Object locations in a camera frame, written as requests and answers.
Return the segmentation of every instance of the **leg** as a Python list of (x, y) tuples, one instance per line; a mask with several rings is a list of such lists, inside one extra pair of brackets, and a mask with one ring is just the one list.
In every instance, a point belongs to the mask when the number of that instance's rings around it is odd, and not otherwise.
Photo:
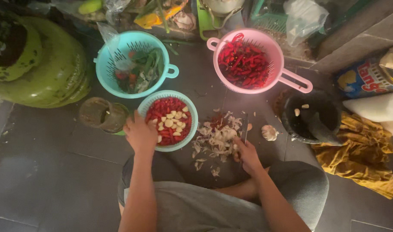
[[(130, 185), (133, 170), (133, 157), (127, 160), (122, 168), (122, 176), (118, 184), (118, 200), (121, 212), (125, 206), (124, 191)], [(177, 168), (161, 152), (156, 151), (152, 160), (152, 178), (157, 181), (175, 181), (185, 183)]]
[(325, 172), (301, 161), (287, 161), (271, 165), (268, 174), (288, 203), (314, 230), (328, 194)]

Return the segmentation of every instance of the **metal pot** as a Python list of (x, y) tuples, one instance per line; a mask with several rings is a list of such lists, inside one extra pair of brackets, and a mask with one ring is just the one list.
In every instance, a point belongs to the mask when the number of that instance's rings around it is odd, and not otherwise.
[[(242, 10), (245, 0), (199, 0), (200, 4), (209, 12), (212, 19), (212, 26), (215, 29), (224, 27), (225, 22), (234, 14)], [(225, 17), (222, 24), (217, 27), (214, 25), (214, 18)]]

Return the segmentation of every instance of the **cloth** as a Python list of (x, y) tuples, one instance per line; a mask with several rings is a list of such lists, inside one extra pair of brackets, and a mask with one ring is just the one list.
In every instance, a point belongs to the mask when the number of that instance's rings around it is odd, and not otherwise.
[[(163, 165), (168, 176), (158, 176), (154, 180), (174, 177), (173, 164), (155, 162)], [(126, 162), (119, 189), (119, 201), (129, 194), (129, 180), (132, 174), (133, 159)], [(152, 175), (162, 172), (152, 171)], [(328, 179), (320, 169), (300, 161), (280, 162), (272, 165), (269, 175), (274, 183), (292, 204), (310, 229), (314, 229), (322, 213), (327, 193)], [(263, 211), (257, 204), (231, 197), (210, 189), (181, 182), (155, 182), (158, 209), (158, 231), (270, 231)]]
[(352, 179), (392, 199), (393, 172), (386, 166), (388, 154), (393, 153), (391, 133), (380, 124), (343, 112), (337, 136), (345, 141), (341, 147), (311, 145), (324, 171)]

